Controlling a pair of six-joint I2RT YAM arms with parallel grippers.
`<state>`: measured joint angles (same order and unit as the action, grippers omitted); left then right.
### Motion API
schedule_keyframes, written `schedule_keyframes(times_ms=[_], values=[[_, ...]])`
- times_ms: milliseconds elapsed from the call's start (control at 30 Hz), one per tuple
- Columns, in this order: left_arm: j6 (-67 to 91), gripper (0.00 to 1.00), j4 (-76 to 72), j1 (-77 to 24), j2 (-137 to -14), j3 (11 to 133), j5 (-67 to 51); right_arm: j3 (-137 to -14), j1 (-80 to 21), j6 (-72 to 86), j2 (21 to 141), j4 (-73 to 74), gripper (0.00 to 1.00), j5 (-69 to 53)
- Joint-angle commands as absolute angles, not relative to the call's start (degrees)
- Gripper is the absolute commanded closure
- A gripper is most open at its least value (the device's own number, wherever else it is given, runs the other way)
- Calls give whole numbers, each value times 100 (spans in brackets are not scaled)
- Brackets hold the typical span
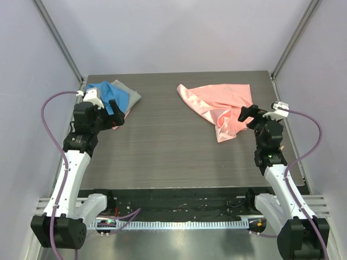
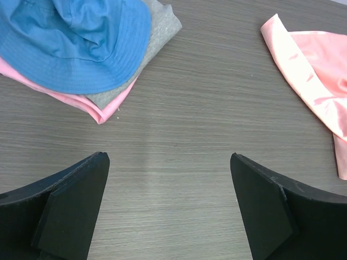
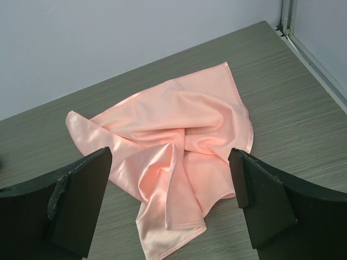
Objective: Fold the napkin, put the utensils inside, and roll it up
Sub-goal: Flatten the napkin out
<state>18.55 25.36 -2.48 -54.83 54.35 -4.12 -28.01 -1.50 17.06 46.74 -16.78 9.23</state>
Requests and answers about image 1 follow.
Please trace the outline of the pink satin napkin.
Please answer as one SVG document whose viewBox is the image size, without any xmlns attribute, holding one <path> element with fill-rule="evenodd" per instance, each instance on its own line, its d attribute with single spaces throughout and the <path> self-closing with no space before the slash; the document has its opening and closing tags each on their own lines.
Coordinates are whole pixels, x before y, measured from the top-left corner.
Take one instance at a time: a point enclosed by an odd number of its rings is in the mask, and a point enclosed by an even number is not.
<svg viewBox="0 0 347 260">
<path fill-rule="evenodd" d="M 236 138 L 251 121 L 238 120 L 241 108 L 253 104 L 248 84 L 210 84 L 193 89 L 180 84 L 177 92 L 189 108 L 215 126 L 217 142 Z"/>
</svg>

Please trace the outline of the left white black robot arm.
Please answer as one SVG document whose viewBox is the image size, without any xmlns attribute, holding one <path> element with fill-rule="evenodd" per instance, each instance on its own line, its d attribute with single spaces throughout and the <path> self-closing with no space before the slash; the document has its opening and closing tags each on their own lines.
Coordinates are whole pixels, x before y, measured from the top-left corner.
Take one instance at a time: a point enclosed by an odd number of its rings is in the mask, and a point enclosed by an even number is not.
<svg viewBox="0 0 347 260">
<path fill-rule="evenodd" d="M 121 126 L 125 114 L 115 100 L 109 101 L 112 114 L 91 102 L 74 106 L 71 130 L 60 146 L 62 165 L 50 201 L 40 215 L 33 216 L 30 227 L 44 248 L 79 250 L 87 236 L 87 227 L 100 213 L 110 216 L 116 208 L 110 190 L 96 189 L 77 206 L 81 182 L 98 134 Z"/>
</svg>

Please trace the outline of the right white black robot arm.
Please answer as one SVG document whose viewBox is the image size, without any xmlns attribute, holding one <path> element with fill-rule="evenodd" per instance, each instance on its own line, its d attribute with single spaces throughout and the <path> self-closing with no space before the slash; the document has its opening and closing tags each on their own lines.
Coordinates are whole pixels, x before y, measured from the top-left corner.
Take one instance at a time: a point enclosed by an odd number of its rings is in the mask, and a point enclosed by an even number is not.
<svg viewBox="0 0 347 260">
<path fill-rule="evenodd" d="M 310 209 L 291 175 L 281 149 L 288 104 L 275 102 L 267 112 L 257 105 L 242 107 L 238 121 L 254 131 L 256 150 L 254 161 L 269 182 L 274 194 L 261 193 L 245 200 L 249 213 L 261 212 L 276 233 L 282 259 L 328 259 L 327 243 L 330 226 L 325 218 Z"/>
</svg>

